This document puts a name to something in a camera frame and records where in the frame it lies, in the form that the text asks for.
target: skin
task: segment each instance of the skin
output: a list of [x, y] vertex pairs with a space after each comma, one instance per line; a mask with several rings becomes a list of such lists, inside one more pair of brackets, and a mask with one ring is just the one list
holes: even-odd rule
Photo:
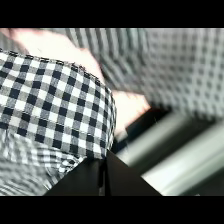
[[[33, 29], [7, 29], [1, 28], [8, 38], [14, 40], [24, 52], [30, 55], [58, 59], [61, 61], [75, 62], [86, 68], [104, 83], [104, 78], [100, 66], [88, 49], [77, 48], [64, 35], [50, 31]], [[113, 91], [117, 107], [117, 125], [115, 135], [119, 134], [129, 124], [145, 113], [150, 106], [145, 97], [134, 93]]]

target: black object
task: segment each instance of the black object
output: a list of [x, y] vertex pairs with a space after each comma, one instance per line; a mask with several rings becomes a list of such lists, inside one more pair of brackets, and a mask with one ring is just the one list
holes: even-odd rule
[[108, 151], [104, 162], [86, 159], [45, 196], [161, 196]]

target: black and white checkered shirt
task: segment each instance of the black and white checkered shirt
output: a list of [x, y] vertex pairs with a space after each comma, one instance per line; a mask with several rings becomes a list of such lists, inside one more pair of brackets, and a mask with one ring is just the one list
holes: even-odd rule
[[[3, 188], [15, 191], [9, 186], [18, 184], [15, 164], [44, 168], [51, 178], [42, 182], [49, 189], [85, 157], [105, 158], [115, 119], [111, 91], [83, 67], [0, 49], [0, 177], [8, 178]], [[10, 175], [2, 167], [6, 161]]]

